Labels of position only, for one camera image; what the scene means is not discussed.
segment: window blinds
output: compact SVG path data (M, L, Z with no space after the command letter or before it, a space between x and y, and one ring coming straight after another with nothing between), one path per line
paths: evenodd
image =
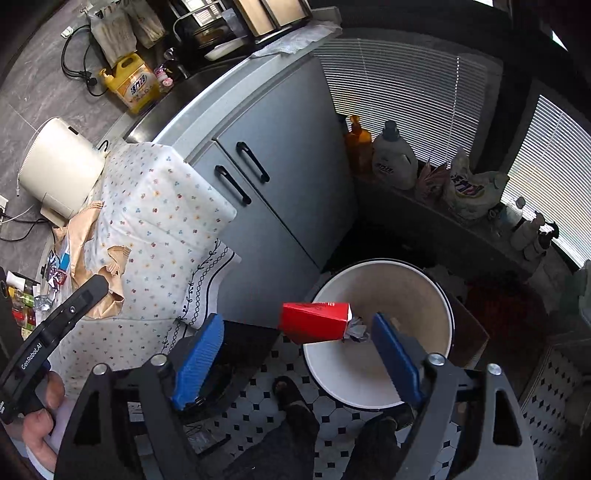
M591 135L540 96L509 176L503 202L521 195L526 218L537 210L556 222L556 243L582 267L591 258Z
M485 101L484 65L431 48L335 38L317 48L338 113L375 138L395 120L417 158L439 165L470 153Z
M200 7L204 7L205 5L209 5L212 1L213 0L184 0L184 4L187 5L187 8L191 12ZM199 25L204 26L213 22L220 14L219 7L217 5L212 5L211 8L199 12L198 14L194 14L193 16Z

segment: red box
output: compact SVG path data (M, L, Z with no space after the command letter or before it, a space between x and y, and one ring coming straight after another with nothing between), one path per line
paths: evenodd
M284 303L279 330L300 345L341 340L351 317L348 303Z

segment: wall outlet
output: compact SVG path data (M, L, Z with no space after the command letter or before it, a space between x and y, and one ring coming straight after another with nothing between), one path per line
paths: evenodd
M2 195L0 195L0 210L2 210L2 213L6 213L7 206L8 206L8 199L6 199Z

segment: white trash can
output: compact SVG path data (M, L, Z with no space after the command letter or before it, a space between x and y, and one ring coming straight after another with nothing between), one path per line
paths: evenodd
M369 260L332 277L314 302L350 303L364 320L376 312L395 317L401 330L417 338L427 353L447 357L452 347L453 313L445 293L421 270L396 260ZM383 410L402 403L373 342L308 343L304 356L312 376L345 405Z

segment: dark pants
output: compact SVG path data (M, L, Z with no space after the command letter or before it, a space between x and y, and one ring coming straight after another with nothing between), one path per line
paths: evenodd
M224 480L311 480L319 425L305 407L286 409L285 421L223 473ZM342 480L392 480L401 462L396 424L376 417L367 422Z

